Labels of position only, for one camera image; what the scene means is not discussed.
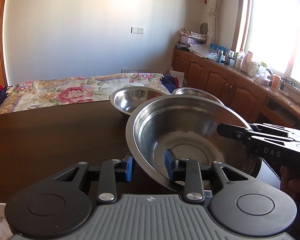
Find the person's right hand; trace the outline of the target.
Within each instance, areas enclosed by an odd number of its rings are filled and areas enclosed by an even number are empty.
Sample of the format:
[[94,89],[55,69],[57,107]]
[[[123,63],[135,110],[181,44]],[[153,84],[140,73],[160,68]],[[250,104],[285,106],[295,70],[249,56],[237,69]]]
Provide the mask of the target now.
[[280,173],[280,190],[287,193],[291,197],[295,197],[297,193],[300,193],[300,178],[290,178],[289,169],[284,166],[281,166]]

